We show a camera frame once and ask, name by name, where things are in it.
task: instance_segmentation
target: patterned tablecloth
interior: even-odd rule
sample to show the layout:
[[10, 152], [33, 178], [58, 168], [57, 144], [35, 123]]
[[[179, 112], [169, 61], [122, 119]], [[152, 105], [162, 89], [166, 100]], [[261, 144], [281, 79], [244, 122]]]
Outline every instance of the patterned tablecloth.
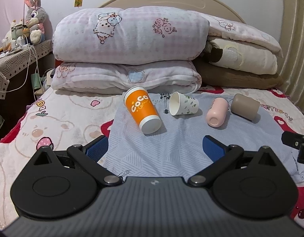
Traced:
[[[35, 45], [34, 48], [37, 52], [37, 59], [40, 59], [52, 51], [52, 42], [51, 40], [45, 40]], [[0, 59], [0, 99], [5, 99], [9, 79], [34, 62], [36, 62], [36, 59], [33, 52], [30, 53], [28, 48]]]

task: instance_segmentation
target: blue gripper pad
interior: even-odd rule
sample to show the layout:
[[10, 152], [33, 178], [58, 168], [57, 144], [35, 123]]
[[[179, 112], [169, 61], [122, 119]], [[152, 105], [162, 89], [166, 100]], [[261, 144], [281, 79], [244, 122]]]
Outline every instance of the blue gripper pad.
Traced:
[[98, 162], [108, 150], [108, 138], [104, 135], [97, 137], [83, 147], [83, 152], [94, 161]]
[[213, 161], [216, 162], [226, 154], [226, 146], [206, 135], [203, 138], [203, 151]]

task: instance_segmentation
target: light blue cloth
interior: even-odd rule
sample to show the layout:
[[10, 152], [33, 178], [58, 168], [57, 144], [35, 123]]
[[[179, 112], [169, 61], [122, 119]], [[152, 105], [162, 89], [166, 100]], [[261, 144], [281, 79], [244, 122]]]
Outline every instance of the light blue cloth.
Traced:
[[141, 177], [182, 176], [185, 180], [209, 166], [212, 161], [204, 153], [202, 140], [211, 135], [225, 145], [238, 144], [247, 151], [270, 146], [296, 183], [304, 181], [304, 165], [296, 162], [298, 150], [282, 144], [282, 129], [270, 114], [260, 107], [255, 123], [228, 112], [224, 124], [210, 127], [207, 111], [217, 97], [232, 96], [192, 94], [198, 99], [196, 114], [173, 117], [169, 111], [169, 95], [149, 94], [162, 120], [161, 128], [144, 135], [125, 105], [117, 110], [109, 135], [109, 148], [103, 166], [116, 175]]

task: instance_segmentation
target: pink bottle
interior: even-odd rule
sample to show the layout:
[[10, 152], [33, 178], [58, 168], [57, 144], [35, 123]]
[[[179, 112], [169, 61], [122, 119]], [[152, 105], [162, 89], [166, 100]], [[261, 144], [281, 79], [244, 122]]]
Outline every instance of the pink bottle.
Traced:
[[226, 118], [228, 108], [229, 104], [224, 98], [216, 98], [206, 115], [208, 125], [212, 127], [221, 126]]

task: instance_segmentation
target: charging cable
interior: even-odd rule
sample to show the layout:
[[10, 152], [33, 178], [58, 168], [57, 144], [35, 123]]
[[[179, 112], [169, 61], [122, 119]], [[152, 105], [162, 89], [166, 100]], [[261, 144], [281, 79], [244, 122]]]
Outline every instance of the charging cable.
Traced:
[[[33, 45], [29, 45], [28, 38], [27, 38], [25, 35], [22, 35], [22, 36], [24, 36], [24, 37], [26, 38], [28, 46], [23, 46], [23, 45], [20, 45], [20, 46], [29, 49], [29, 60], [28, 60], [28, 62], [29, 62], [30, 59], [31, 59], [31, 51], [32, 51], [32, 54], [33, 54], [34, 58], [36, 59], [36, 64], [37, 64], [35, 73], [37, 72], [37, 70], [38, 70], [38, 73], [39, 73], [38, 59], [37, 59], [37, 51], [36, 51], [36, 49], [34, 48]], [[6, 92], [0, 91], [0, 92], [2, 92], [2, 93], [13, 92], [13, 91], [16, 91], [16, 90], [19, 90], [20, 88], [22, 88], [22, 87], [25, 85], [26, 81], [27, 81], [28, 73], [29, 73], [29, 63], [28, 63], [28, 66], [27, 66], [26, 79], [25, 79], [24, 83], [23, 83], [20, 87], [14, 89], [14, 90], [6, 91]]]

